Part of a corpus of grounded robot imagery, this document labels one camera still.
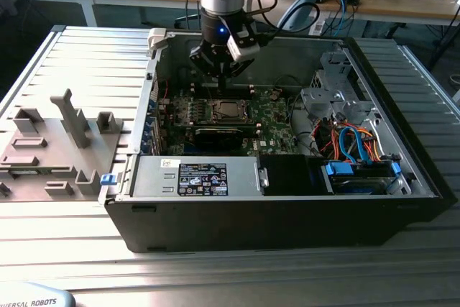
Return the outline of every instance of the aluminum profile table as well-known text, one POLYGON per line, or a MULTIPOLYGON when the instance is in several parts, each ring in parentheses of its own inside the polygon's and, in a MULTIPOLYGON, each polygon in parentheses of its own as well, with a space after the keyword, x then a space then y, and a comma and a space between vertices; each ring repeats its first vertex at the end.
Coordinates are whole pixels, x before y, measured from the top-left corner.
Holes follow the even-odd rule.
MULTIPOLYGON (((50 33, 0 104, 0 145, 15 129, 17 107, 59 116, 47 97, 71 87, 85 114, 110 109, 124 119, 113 169, 123 165, 147 34, 50 33)), ((455 206, 382 247, 140 255, 95 201, 0 203, 0 280, 66 289, 78 306, 458 306, 459 235, 455 206)))

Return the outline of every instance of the table leg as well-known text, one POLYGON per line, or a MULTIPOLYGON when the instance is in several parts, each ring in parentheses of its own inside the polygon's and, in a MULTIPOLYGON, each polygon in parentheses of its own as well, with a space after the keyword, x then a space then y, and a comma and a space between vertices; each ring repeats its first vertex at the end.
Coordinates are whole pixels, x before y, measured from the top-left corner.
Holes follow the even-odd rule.
POLYGON ((321 11, 319 14, 318 21, 311 26, 310 31, 308 32, 311 36, 319 36, 323 31, 324 24, 326 20, 331 16, 330 11, 321 11))
POLYGON ((97 27, 98 23, 96 21, 96 16, 94 16, 93 0, 80 0, 79 1, 83 14, 85 15, 86 26, 87 27, 97 27))

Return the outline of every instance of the power supply label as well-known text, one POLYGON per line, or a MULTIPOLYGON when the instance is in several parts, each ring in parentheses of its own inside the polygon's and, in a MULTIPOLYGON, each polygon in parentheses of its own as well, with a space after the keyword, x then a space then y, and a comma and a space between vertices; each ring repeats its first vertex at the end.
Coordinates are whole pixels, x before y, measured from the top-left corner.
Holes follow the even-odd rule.
POLYGON ((181 164, 179 165, 179 196, 227 196, 229 183, 227 165, 181 164))

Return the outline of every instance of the blue clip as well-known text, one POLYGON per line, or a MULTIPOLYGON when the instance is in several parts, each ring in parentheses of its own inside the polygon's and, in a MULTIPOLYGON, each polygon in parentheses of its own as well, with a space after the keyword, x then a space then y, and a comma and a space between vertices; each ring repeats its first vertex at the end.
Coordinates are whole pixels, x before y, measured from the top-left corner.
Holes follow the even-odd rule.
POLYGON ((116 180, 117 180, 116 174, 103 174, 101 176, 101 185, 102 186, 113 186, 118 183, 116 180))
POLYGON ((391 164, 391 168, 393 169, 393 173, 394 173, 395 175, 401 174, 401 167, 400 167, 400 164, 399 164, 399 163, 393 162, 393 163, 391 164))
POLYGON ((353 168, 347 162, 330 162, 326 165, 328 175, 353 175, 353 168))

